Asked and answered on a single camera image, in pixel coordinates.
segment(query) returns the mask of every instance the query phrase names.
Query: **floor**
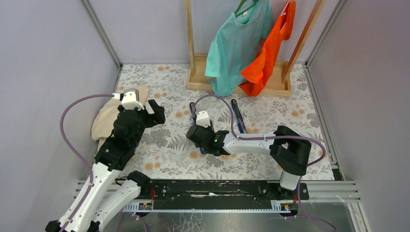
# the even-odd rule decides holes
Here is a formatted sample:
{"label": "floor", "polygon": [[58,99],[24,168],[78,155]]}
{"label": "floor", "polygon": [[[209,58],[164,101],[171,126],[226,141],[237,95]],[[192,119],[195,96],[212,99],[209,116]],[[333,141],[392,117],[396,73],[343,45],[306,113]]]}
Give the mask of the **floor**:
{"label": "floor", "polygon": [[[117,92],[137,85],[150,88],[148,99],[155,99],[165,107],[166,122],[147,129],[135,156],[121,175],[139,170],[151,178],[164,179],[257,179],[279,180],[281,167],[266,155],[233,154],[214,157],[203,155],[185,134],[192,124],[189,103],[205,95],[204,91],[185,88],[188,64],[124,65]],[[271,132],[278,125],[286,125],[302,136],[323,143],[319,118],[314,109],[302,65],[296,64],[291,72],[292,95],[288,99],[234,94],[225,99],[236,99],[251,133]],[[207,98],[197,110],[206,110],[215,130],[228,130],[230,116],[218,99]],[[317,145],[312,146],[309,161],[322,155]],[[329,159],[308,168],[304,180],[333,180]]]}

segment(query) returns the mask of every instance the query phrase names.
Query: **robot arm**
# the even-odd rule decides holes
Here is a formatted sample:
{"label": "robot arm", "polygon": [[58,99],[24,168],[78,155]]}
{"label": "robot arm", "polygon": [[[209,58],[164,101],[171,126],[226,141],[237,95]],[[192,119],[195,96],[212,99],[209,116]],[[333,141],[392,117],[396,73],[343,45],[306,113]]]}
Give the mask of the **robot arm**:
{"label": "robot arm", "polygon": [[121,199],[121,201],[125,201],[140,194],[142,183],[129,178],[124,187],[132,188],[130,189],[131,192],[130,190],[124,192],[120,189],[118,194],[114,194],[117,198],[111,198],[110,201],[102,205],[107,215],[104,215],[105,217],[102,217],[101,214],[97,216],[97,206],[109,185],[118,177],[134,155],[145,128],[165,123],[164,108],[158,106],[154,100],[149,100],[148,104],[154,113],[148,113],[146,108],[138,101],[138,91],[136,89],[126,90],[124,94],[114,94],[114,98],[121,100],[121,105],[118,106],[119,114],[114,122],[114,129],[110,137],[106,139],[95,156],[95,162],[92,165],[93,184],[91,187],[84,185],[67,212],[59,220],[48,223],[45,229],[46,232],[59,232],[62,228],[64,228],[62,230],[64,232],[85,232],[90,227],[92,219],[96,223],[106,223],[108,218],[113,217],[122,208],[108,209],[114,203],[118,203],[118,198],[127,194],[126,198]]}
{"label": "robot arm", "polygon": [[130,173],[121,187],[104,201],[94,213],[88,232],[102,232],[107,223],[141,192],[149,191],[150,178],[139,171]]}
{"label": "robot arm", "polygon": [[280,186],[295,190],[300,176],[306,174],[311,143],[294,139],[246,140],[246,138],[267,138],[270,136],[299,136],[286,126],[278,126],[275,132],[266,134],[241,134],[241,140],[231,132],[221,130],[214,132],[208,113],[197,114],[195,125],[187,132],[187,138],[202,147],[207,153],[220,156],[235,153],[257,153],[272,156],[282,167]]}

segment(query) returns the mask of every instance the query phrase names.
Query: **wooden rack base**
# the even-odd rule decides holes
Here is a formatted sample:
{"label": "wooden rack base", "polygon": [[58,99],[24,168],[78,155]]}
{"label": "wooden rack base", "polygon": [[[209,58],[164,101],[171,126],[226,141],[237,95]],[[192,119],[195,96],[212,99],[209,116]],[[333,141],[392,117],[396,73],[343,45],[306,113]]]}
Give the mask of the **wooden rack base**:
{"label": "wooden rack base", "polygon": [[[213,78],[207,78],[204,75],[206,68],[206,55],[195,54],[195,58],[193,60],[194,63],[190,65],[190,71],[188,72],[186,85],[187,89],[212,92],[212,86],[209,82],[212,81]],[[259,96],[279,98],[290,97],[292,93],[290,81],[286,81],[284,84],[282,84],[281,81],[283,71],[287,64],[287,61],[276,61],[273,74]],[[245,94],[245,92],[239,87],[235,88],[235,93]]]}

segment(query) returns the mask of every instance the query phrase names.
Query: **teal t-shirt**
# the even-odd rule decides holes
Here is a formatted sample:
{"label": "teal t-shirt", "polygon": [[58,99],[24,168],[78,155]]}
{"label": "teal t-shirt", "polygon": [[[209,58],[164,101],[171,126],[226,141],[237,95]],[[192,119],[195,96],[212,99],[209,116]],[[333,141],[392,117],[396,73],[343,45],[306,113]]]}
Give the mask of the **teal t-shirt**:
{"label": "teal t-shirt", "polygon": [[256,59],[259,40],[266,39],[272,27],[270,0],[259,0],[238,17],[231,14],[212,41],[206,59],[205,76],[215,77],[211,85],[216,95],[231,95],[245,81],[240,72]]}

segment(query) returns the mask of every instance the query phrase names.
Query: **gray wall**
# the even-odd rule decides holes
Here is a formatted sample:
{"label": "gray wall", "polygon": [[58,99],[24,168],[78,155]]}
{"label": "gray wall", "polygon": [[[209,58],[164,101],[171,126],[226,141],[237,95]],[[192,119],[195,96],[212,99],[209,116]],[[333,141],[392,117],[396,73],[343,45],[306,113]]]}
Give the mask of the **gray wall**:
{"label": "gray wall", "polygon": [[[59,134],[60,115],[78,98],[110,92],[117,68],[78,0],[1,1],[0,54],[0,231],[44,231],[85,170]],[[65,122],[87,160],[106,101],[84,102]]]}
{"label": "gray wall", "polygon": [[410,1],[350,1],[312,65],[348,179],[374,232],[410,221]]}
{"label": "gray wall", "polygon": [[[195,53],[208,53],[218,29],[239,2],[191,0]],[[276,21],[286,0],[271,2]],[[91,3],[122,62],[189,61],[184,0],[91,0]],[[338,0],[327,1],[299,60],[308,58],[337,3]],[[296,1],[292,37],[282,43],[278,59],[291,57],[314,4],[314,0]]]}

